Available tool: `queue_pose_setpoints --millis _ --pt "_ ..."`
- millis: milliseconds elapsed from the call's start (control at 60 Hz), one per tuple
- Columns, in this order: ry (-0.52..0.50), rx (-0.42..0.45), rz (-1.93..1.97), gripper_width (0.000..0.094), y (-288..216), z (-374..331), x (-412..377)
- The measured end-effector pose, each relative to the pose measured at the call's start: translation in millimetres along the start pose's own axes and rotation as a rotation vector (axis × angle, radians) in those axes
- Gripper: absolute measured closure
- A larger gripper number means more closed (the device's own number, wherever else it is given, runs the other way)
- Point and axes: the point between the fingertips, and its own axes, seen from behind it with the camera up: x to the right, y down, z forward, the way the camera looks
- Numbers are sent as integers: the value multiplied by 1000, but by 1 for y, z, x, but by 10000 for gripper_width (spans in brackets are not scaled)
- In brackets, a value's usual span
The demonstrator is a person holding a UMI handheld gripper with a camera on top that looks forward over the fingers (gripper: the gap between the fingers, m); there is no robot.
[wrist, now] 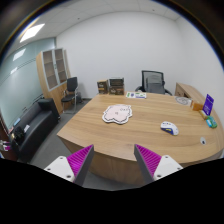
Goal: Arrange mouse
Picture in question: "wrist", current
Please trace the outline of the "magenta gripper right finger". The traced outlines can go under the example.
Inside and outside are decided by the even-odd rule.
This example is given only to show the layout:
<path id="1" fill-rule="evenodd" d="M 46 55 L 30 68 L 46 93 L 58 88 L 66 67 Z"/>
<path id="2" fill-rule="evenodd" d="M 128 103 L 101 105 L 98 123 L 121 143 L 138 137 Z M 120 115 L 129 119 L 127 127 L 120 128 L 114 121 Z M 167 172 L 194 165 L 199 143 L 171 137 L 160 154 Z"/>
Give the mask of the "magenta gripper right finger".
<path id="1" fill-rule="evenodd" d="M 134 145 L 134 155 L 145 184 L 152 183 L 182 169 L 182 166 L 169 155 L 161 156 L 138 144 Z"/>

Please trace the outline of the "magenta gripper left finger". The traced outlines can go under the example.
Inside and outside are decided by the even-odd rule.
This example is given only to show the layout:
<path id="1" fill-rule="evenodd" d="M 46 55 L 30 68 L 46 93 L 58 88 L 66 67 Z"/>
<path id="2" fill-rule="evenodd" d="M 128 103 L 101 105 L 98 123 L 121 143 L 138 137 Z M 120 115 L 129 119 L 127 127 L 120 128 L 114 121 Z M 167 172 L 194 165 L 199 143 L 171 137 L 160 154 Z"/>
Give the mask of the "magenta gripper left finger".
<path id="1" fill-rule="evenodd" d="M 82 186 L 94 156 L 94 145 L 78 150 L 72 155 L 59 156 L 45 171 Z"/>

